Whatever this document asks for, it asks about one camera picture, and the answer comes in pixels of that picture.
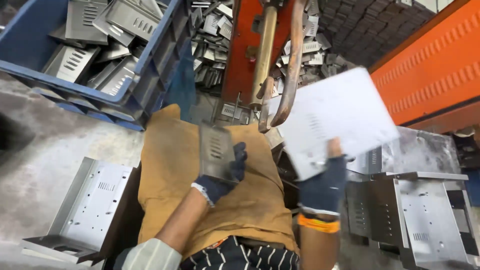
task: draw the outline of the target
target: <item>orange machine guard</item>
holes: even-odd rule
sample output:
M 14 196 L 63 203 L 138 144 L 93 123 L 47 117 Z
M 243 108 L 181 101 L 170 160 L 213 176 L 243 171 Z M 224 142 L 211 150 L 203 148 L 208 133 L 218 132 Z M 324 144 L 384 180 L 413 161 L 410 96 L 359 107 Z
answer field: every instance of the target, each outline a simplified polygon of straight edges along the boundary
M 272 48 L 271 65 L 275 64 L 288 36 L 294 0 L 284 1 L 284 6 L 277 13 L 275 40 Z M 249 46 L 260 44 L 260 34 L 252 32 L 255 15 L 262 15 L 263 7 L 259 0 L 236 0 L 233 8 L 234 23 L 230 39 L 228 63 L 222 87 L 222 99 L 233 102 L 241 92 L 242 105 L 250 103 L 252 95 L 253 72 L 255 62 L 246 57 Z
M 395 124 L 444 133 L 480 123 L 480 0 L 457 8 L 371 74 Z

